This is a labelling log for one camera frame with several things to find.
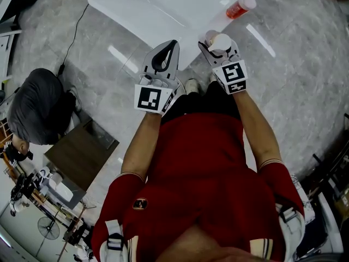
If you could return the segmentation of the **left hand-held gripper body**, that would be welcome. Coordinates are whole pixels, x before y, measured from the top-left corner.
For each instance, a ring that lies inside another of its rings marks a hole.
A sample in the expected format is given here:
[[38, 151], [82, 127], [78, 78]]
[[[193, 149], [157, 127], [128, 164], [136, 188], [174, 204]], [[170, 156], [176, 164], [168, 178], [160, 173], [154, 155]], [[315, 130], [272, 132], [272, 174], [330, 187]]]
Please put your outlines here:
[[136, 110], [164, 115], [175, 98], [180, 83], [142, 72], [135, 85], [134, 108]]

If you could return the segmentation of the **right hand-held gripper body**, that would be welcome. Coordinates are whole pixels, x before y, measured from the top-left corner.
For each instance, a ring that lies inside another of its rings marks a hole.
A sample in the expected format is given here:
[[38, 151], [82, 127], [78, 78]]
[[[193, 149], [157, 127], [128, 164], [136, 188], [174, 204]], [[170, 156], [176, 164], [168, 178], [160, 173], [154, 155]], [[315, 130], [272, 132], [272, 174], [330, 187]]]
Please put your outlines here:
[[217, 65], [211, 65], [216, 80], [227, 94], [246, 90], [248, 79], [243, 59], [229, 59], [231, 40], [215, 40], [208, 51], [217, 56]]

